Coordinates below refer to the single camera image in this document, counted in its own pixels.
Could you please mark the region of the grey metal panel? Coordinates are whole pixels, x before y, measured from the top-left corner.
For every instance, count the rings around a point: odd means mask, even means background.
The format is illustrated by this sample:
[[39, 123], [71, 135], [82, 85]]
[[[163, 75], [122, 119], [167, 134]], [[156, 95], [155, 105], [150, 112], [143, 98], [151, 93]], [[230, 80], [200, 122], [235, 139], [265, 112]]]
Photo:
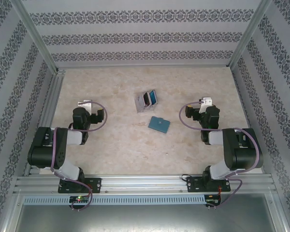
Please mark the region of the grey metal panel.
[[106, 205], [74, 212], [67, 206], [26, 205], [16, 232], [276, 232], [256, 208], [208, 210], [201, 205]]

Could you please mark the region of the aluminium side rail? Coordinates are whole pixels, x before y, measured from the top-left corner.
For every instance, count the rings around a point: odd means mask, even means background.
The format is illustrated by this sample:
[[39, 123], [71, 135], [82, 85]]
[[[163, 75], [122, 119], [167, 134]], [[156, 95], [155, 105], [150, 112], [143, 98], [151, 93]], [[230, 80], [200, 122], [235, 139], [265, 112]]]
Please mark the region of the aluminium side rail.
[[261, 106], [261, 100], [257, 94], [256, 88], [251, 80], [250, 74], [244, 71], [244, 75], [239, 68], [235, 68], [232, 71], [234, 82], [240, 97], [242, 108], [246, 117], [246, 121], [251, 127], [258, 139], [258, 143], [262, 151], [263, 165], [261, 170], [266, 173], [265, 158], [267, 155], [267, 149], [264, 142], [263, 126], [266, 123], [263, 108]]
[[38, 120], [33, 123], [33, 127], [28, 130], [26, 135], [25, 146], [23, 148], [25, 164], [21, 165], [21, 167], [23, 167], [23, 171], [20, 173], [21, 176], [28, 176], [31, 172], [31, 166], [28, 164], [27, 158], [36, 130], [38, 127], [50, 127], [52, 125], [64, 75], [65, 71], [59, 70], [58, 74], [52, 75], [50, 81], [41, 90], [40, 97], [36, 104], [38, 109], [34, 111], [33, 115], [33, 119]]

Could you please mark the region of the thin aluminium cross rail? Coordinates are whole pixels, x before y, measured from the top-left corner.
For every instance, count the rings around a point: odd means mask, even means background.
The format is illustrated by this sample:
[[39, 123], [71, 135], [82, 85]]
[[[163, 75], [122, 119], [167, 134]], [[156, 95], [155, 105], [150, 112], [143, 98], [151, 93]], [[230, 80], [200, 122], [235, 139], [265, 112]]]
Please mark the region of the thin aluminium cross rail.
[[76, 69], [104, 69], [104, 68], [229, 68], [228, 65], [218, 64], [201, 64], [201, 65], [172, 65], [172, 64], [144, 64], [144, 65], [98, 65], [98, 66], [71, 66], [71, 67], [58, 67], [58, 70], [76, 70]]

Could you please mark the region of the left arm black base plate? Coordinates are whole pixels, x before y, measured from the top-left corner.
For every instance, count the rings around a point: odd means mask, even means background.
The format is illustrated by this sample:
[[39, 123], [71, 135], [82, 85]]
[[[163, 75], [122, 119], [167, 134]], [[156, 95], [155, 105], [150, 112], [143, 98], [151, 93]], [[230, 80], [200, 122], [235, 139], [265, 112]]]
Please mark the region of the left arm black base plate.
[[[85, 185], [91, 188], [92, 193], [100, 193], [102, 180], [101, 178], [85, 178]], [[60, 180], [58, 193], [89, 193], [87, 187], [71, 181]]]

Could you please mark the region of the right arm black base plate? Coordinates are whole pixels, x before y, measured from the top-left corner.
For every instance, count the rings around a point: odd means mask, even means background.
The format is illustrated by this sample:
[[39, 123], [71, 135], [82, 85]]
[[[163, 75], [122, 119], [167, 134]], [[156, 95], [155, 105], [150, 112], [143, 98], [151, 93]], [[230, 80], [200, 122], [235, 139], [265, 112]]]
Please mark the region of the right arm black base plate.
[[230, 192], [230, 183], [227, 180], [205, 181], [200, 176], [189, 176], [187, 178], [188, 192]]

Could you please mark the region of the aluminium mounting rail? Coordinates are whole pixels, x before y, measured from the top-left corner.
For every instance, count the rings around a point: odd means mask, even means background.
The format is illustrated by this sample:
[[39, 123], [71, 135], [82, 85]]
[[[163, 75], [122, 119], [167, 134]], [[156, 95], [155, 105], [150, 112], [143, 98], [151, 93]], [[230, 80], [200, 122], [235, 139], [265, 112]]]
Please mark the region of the aluminium mounting rail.
[[[187, 184], [180, 174], [169, 175], [89, 175], [101, 178], [101, 195], [162, 195], [189, 194]], [[241, 194], [277, 192], [270, 174], [240, 174], [243, 181], [238, 190]], [[55, 195], [59, 178], [50, 174], [21, 176], [16, 179], [13, 194]]]

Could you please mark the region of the aluminium frame post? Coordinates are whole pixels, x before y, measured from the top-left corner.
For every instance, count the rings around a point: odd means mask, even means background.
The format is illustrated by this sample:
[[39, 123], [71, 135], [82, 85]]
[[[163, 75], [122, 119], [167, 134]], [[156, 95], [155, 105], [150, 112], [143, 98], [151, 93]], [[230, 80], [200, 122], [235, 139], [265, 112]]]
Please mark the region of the aluminium frame post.
[[254, 12], [243, 36], [241, 37], [239, 44], [237, 45], [234, 53], [228, 63], [228, 67], [233, 71], [235, 66], [237, 65], [238, 60], [240, 59], [242, 53], [244, 52], [246, 45], [250, 41], [251, 37], [253, 36], [258, 24], [260, 23], [261, 19], [263, 18], [265, 12], [267, 11], [269, 5], [271, 4], [272, 0], [261, 0], [256, 11]]
[[48, 48], [46, 47], [42, 36], [38, 32], [30, 14], [26, 10], [22, 0], [10, 0], [13, 8], [17, 12], [17, 15], [21, 19], [22, 23], [26, 27], [28, 33], [30, 34], [32, 40], [39, 49], [43, 59], [45, 60], [48, 68], [51, 70], [52, 74], [57, 74], [58, 68], [52, 58]]

